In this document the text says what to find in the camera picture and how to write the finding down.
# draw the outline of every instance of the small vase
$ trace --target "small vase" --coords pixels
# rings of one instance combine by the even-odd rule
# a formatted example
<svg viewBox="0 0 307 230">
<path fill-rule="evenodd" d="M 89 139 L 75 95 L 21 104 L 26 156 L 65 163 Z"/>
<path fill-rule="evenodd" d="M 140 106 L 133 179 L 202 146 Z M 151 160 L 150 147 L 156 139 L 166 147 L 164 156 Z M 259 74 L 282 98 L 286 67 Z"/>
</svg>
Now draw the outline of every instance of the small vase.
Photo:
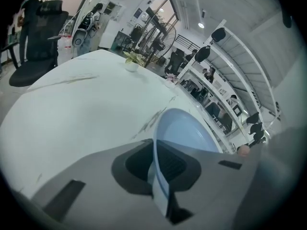
<svg viewBox="0 0 307 230">
<path fill-rule="evenodd" d="M 128 64 L 125 64 L 125 69 L 127 71 L 131 71 L 131 72 L 134 72 L 136 71 L 137 69 L 139 68 L 139 65 L 137 63 L 134 63 L 134 62 L 130 62 Z"/>
</svg>

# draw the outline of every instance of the desk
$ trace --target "desk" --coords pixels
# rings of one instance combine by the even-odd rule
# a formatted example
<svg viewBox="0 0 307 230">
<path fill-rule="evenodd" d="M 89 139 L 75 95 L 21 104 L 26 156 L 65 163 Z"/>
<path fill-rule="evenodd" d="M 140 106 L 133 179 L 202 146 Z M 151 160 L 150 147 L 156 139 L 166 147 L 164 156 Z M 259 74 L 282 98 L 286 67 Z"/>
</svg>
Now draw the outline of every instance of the desk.
<svg viewBox="0 0 307 230">
<path fill-rule="evenodd" d="M 18 69 L 18 63 L 17 63 L 16 56 L 15 56 L 15 53 L 14 53 L 14 46 L 17 45 L 17 44 L 19 44 L 19 42 L 10 43 L 10 44 L 6 45 L 4 48 L 1 49 L 1 52 L 9 50 L 11 57 L 12 57 L 13 64 L 14 64 L 16 69 Z"/>
<path fill-rule="evenodd" d="M 23 94 L 0 127 L 0 164 L 11 187 L 27 197 L 94 152 L 152 138 L 168 108 L 191 113 L 210 128 L 177 87 L 125 59 L 97 50 L 54 68 Z"/>
</svg>

